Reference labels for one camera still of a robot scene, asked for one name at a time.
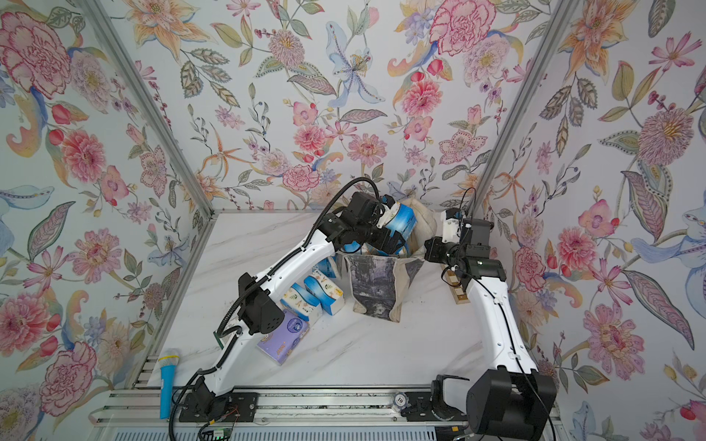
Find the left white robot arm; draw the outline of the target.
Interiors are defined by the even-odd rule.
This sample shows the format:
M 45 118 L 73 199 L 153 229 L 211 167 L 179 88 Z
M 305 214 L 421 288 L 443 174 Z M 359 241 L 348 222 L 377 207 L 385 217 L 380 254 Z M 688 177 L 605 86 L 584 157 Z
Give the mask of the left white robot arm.
M 255 275 L 239 277 L 236 297 L 215 330 L 224 348 L 214 367 L 201 369 L 205 387 L 223 395 L 235 387 L 236 358 L 252 337 L 272 337 L 287 328 L 289 319 L 278 305 L 296 282 L 338 252 L 353 252 L 363 246 L 387 255 L 404 249 L 417 224 L 414 211 L 389 195 L 355 192 L 349 204 L 327 207 L 314 221 L 303 240 L 276 263 Z

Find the beige canvas bag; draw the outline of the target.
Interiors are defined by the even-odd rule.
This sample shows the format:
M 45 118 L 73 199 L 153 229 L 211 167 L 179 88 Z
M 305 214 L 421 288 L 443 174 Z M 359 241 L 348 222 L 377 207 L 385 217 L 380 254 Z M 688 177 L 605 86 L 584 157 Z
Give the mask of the beige canvas bag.
M 417 226 L 398 255 L 382 255 L 369 245 L 343 254 L 343 268 L 353 299 L 353 312 L 398 323 L 402 305 L 424 265 L 424 242 L 437 233 L 436 213 L 416 198 L 403 200 L 415 211 Z

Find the green white tissue box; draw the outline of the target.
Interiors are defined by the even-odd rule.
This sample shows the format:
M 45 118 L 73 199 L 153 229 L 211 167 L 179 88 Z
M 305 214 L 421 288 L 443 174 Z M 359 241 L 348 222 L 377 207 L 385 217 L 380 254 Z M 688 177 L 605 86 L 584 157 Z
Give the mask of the green white tissue box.
M 224 350 L 226 347 L 226 343 L 224 342 L 224 337 L 218 331 L 215 331 L 213 333 L 213 335 L 214 335 L 215 339 L 217 340 L 217 343 L 218 343 L 220 349 Z

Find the blue floral tissue pack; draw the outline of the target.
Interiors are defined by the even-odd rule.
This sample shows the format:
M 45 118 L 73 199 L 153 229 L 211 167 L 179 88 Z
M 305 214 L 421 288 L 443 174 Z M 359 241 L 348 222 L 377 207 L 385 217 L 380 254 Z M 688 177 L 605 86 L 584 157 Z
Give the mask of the blue floral tissue pack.
M 321 302 L 301 285 L 294 283 L 282 296 L 281 304 L 303 321 L 314 325 L 323 315 Z
M 343 290 L 321 271 L 315 269 L 303 282 L 305 288 L 318 299 L 322 309 L 328 315 L 334 316 L 344 308 Z

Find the light blue tissue pack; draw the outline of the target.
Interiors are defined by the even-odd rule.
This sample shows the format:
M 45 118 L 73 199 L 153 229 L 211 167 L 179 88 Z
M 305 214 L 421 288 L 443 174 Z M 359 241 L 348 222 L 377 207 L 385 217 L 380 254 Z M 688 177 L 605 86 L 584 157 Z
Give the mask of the light blue tissue pack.
M 379 228 L 386 228 L 391 232 L 391 236 L 399 233 L 405 241 L 409 239 L 416 226 L 415 211 L 400 202 L 395 202 L 391 208 L 387 208 L 378 222 Z

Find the purple tissue pack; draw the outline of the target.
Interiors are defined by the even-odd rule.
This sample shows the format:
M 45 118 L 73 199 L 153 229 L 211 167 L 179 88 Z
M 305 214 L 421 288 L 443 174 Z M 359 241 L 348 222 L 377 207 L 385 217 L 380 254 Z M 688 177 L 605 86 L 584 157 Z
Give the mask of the purple tissue pack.
M 307 321 L 290 311 L 285 311 L 283 322 L 275 331 L 264 336 L 257 343 L 257 348 L 274 363 L 282 366 L 308 334 L 309 328 Z

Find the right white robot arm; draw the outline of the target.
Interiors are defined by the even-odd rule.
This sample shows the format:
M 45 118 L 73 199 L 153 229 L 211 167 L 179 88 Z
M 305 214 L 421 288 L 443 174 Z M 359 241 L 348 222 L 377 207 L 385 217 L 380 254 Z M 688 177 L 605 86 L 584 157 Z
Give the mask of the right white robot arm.
M 483 334 L 485 373 L 476 381 L 439 375 L 432 383 L 435 417 L 450 421 L 457 413 L 468 418 L 477 435 L 539 440 L 552 429 L 551 409 L 557 387 L 540 373 L 512 319 L 505 268 L 490 256 L 488 220 L 448 212 L 442 234 L 425 242 L 425 258 L 454 273 L 452 287 L 472 301 Z

